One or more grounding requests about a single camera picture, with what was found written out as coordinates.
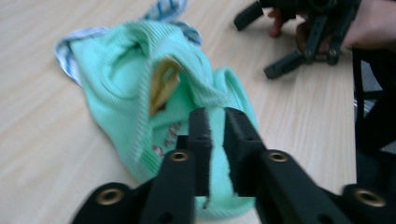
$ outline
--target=finger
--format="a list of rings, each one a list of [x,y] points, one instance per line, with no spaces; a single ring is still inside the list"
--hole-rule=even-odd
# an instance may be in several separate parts
[[[269,18],[275,18],[275,19],[282,19],[282,14],[280,13],[279,8],[274,8],[272,11],[268,13]]]
[[[306,48],[306,41],[311,31],[311,25],[308,21],[299,24],[296,28],[296,42],[299,50]]]

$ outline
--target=clothing tag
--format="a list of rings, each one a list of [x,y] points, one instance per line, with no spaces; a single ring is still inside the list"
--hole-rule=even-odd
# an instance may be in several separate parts
[[[166,101],[180,82],[178,77],[180,69],[183,69],[181,65],[171,57],[162,59],[154,69],[149,97],[150,116],[165,109]]]

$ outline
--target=wooden table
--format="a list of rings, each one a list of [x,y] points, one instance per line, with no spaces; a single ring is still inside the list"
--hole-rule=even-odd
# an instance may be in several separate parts
[[[153,1],[7,1],[0,7],[0,223],[67,223],[87,193],[136,182],[90,116],[82,88],[54,56],[55,43],[80,28],[136,20]],[[214,68],[229,65],[254,106],[262,139],[288,151],[323,188],[354,183],[350,55],[336,66],[301,66],[276,80],[262,68],[296,48],[296,22],[277,39],[260,18],[238,33],[233,18],[250,1],[190,0],[181,20],[204,39]],[[218,222],[259,223],[254,210]]]

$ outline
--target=striped fabric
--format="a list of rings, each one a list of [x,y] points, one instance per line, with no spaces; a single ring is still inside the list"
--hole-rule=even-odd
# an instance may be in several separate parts
[[[199,32],[186,22],[176,21],[187,7],[187,0],[158,0],[140,20],[161,21],[177,26],[191,43],[201,46],[202,38]],[[55,46],[55,55],[64,72],[81,86],[81,72],[70,44],[76,40],[104,35],[109,28],[96,27],[77,30],[61,39]]]

